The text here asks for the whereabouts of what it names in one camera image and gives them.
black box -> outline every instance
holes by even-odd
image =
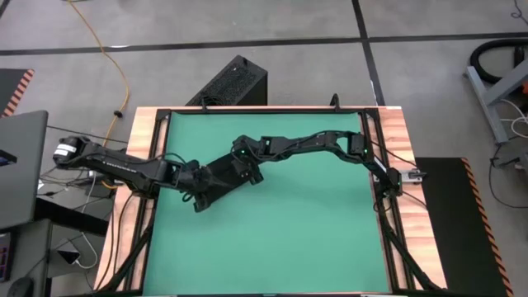
[[[267,71],[237,55],[187,106],[265,106]]]

white cable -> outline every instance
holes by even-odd
[[[521,115],[520,117],[518,117],[516,119],[501,119],[501,120],[502,121],[510,121],[511,122],[511,125],[510,125],[511,132],[513,132],[515,135],[517,135],[519,137],[528,139],[528,135],[521,134],[521,133],[517,132],[517,130],[515,130],[515,123],[518,122],[519,120],[524,120],[525,123],[528,125],[528,119],[526,118],[526,116],[522,113],[521,109],[519,107],[517,107],[517,105],[515,105],[515,103],[513,103],[513,102],[511,102],[511,101],[509,101],[507,99],[501,99],[501,101],[506,102],[507,104],[513,106],[513,108],[515,108],[517,110],[517,112],[519,112],[519,114]]]
[[[81,210],[81,214],[84,214],[84,210],[87,207],[87,203],[90,202],[90,196],[92,195],[93,188],[96,185],[96,179],[97,179],[97,174],[96,174],[96,172],[93,172],[92,187],[90,188],[90,191],[88,192],[88,197],[86,198],[86,202],[85,202],[85,204],[84,204],[84,206],[83,206],[83,208]],[[91,264],[90,266],[84,266],[83,264],[81,264],[81,262],[79,262],[79,260],[76,260],[75,262],[77,263],[77,265],[79,265],[79,267],[81,267],[83,269],[91,269],[91,268],[95,267],[97,265],[97,263],[99,262],[99,255],[97,255],[96,249],[93,248],[92,243],[90,243],[90,241],[88,240],[88,238],[86,237],[84,232],[81,232],[81,234],[84,237],[84,240],[86,240],[86,242],[88,243],[88,246],[91,248],[94,256],[96,257],[96,259],[93,262],[93,264]]]

floor tile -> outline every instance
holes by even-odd
[[[519,1],[523,8],[528,3]],[[526,31],[509,0],[360,0],[369,36]]]
[[[358,36],[348,0],[77,2],[104,45]],[[0,49],[97,46],[66,1],[11,1]]]

green surface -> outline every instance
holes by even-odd
[[[172,114],[167,152],[207,164],[246,134],[289,138],[360,130],[349,115]],[[145,295],[389,291],[368,171],[331,153],[261,165],[249,183],[196,214],[162,190]]]

black robotic arm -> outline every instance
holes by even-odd
[[[346,140],[345,149],[339,139]],[[379,178],[378,190],[401,195],[399,172],[385,168],[365,136],[350,131],[327,130],[297,139],[265,136],[259,141],[242,135],[233,142],[230,153],[205,166],[196,160],[144,160],[102,147],[86,137],[70,136],[60,140],[53,159],[58,168],[86,167],[123,181],[136,195],[145,198],[155,199],[161,187],[184,192],[183,200],[194,198],[195,211],[201,212],[244,183],[261,182],[260,164],[312,152],[330,152],[345,162],[363,164]]]

